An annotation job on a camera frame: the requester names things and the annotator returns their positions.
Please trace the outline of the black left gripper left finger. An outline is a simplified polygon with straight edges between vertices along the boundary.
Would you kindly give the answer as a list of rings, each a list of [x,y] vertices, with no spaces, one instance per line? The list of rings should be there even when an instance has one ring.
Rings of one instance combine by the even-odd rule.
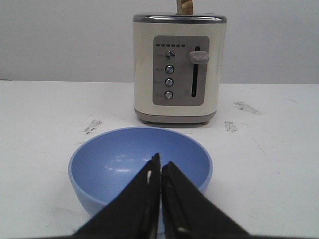
[[[77,230],[74,239],[155,239],[160,213],[160,155],[156,153],[124,190]]]

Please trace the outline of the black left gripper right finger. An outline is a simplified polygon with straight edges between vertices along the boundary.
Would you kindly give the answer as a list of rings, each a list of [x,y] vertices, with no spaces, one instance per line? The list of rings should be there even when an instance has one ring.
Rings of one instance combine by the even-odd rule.
[[[173,163],[161,172],[167,239],[248,239],[250,234],[211,203]]]

